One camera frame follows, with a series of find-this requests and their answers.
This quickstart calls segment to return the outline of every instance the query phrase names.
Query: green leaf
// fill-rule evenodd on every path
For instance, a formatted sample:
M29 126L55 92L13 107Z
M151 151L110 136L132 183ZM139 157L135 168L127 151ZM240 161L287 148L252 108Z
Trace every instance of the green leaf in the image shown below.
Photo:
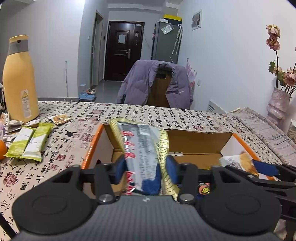
M285 75L285 72L278 72L278 80L283 81L284 80L284 75Z
M270 66L269 69L268 69L268 71L271 72L271 73L273 73L274 72L274 68L275 67Z
M272 66L273 68L275 68L275 67L276 67L276 64L275 64L275 62L272 62L272 61L271 61L271 62L269 63L269 66Z
M286 83L283 80L280 80L279 83L281 86L286 86Z

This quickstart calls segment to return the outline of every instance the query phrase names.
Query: green snack bar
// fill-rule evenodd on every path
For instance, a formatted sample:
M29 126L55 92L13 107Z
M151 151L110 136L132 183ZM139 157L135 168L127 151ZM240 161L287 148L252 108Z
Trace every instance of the green snack bar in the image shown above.
M21 158L41 161L41 150L53 127L53 123L40 123Z
M27 144L29 143L31 137L35 132L35 128L23 126L18 133L17 137L9 147L5 156L20 158L26 149Z

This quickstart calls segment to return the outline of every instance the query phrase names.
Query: door handle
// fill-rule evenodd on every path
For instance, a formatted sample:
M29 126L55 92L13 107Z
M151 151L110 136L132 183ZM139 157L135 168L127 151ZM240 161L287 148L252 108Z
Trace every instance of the door handle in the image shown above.
M128 54L128 58L131 58L131 50L129 49L126 53Z

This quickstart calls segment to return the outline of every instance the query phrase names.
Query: hallway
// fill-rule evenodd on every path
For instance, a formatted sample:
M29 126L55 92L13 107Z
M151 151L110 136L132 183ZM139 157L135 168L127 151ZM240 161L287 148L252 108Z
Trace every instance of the hallway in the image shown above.
M100 81L95 87L96 103L117 103L117 94L120 89L121 81Z

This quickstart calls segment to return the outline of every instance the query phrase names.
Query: warning label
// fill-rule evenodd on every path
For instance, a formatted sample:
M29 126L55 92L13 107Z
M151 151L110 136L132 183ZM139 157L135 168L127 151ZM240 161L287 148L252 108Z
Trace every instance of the warning label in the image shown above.
M25 118L30 118L32 113L30 109L29 92L28 90L21 91L22 96L22 110Z

